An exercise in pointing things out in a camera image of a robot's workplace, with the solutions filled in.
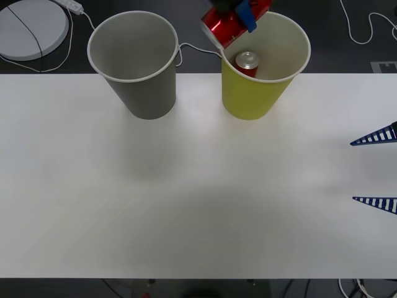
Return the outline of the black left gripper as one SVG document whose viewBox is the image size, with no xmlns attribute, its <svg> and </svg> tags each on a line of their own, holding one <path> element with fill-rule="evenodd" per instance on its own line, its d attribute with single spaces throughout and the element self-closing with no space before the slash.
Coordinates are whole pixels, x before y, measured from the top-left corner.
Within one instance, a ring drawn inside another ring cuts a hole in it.
<svg viewBox="0 0 397 298">
<path fill-rule="evenodd" d="M 249 33 L 256 29 L 256 18 L 249 0 L 210 0 L 210 3 L 222 14 L 234 10 Z"/>
</svg>

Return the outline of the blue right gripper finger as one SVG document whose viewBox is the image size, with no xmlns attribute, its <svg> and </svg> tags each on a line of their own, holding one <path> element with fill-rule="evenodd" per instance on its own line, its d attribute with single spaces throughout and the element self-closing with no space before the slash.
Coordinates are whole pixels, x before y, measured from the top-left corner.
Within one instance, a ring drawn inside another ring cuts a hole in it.
<svg viewBox="0 0 397 298">
<path fill-rule="evenodd" d="M 376 143 L 396 143 L 396 122 L 364 135 L 350 143 L 351 146 L 371 145 Z"/>
<path fill-rule="evenodd" d="M 370 207 L 374 207 L 396 215 L 396 197 L 353 197 L 352 199 Z"/>
</svg>

